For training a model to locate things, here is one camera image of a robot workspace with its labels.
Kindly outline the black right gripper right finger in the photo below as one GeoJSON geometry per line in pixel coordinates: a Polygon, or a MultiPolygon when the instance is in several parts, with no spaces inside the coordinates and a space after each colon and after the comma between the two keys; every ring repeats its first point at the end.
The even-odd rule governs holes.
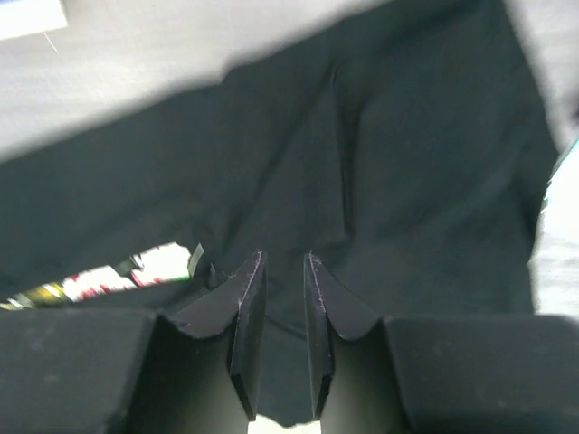
{"type": "Polygon", "coordinates": [[[304,259],[312,411],[325,433],[575,433],[569,316],[379,316],[304,259]]]}

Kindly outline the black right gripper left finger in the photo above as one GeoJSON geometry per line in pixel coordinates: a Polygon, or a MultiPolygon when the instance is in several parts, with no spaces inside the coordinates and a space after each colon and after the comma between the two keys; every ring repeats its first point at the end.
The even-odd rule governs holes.
{"type": "Polygon", "coordinates": [[[257,414],[265,253],[181,311],[1,315],[4,433],[244,433],[257,414]]]}

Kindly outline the black t shirt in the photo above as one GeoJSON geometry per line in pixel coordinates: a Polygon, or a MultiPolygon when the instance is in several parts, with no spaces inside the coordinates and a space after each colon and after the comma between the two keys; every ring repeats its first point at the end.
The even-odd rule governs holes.
{"type": "Polygon", "coordinates": [[[391,1],[1,165],[1,293],[174,242],[268,255],[259,411],[312,419],[303,260],[383,315],[531,314],[558,152],[502,1],[391,1]]]}

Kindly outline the teal cutting mat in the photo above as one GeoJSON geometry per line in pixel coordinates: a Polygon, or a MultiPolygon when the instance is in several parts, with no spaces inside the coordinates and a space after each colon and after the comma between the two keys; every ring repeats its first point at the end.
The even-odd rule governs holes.
{"type": "Polygon", "coordinates": [[[546,189],[541,217],[545,232],[578,242],[578,140],[555,165],[546,189]]]}

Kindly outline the blue 1984 paperback book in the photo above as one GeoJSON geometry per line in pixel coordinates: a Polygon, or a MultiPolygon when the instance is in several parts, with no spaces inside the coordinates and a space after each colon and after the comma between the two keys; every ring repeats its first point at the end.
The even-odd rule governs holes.
{"type": "Polygon", "coordinates": [[[2,41],[68,26],[64,4],[60,0],[2,1],[0,19],[2,41]]]}

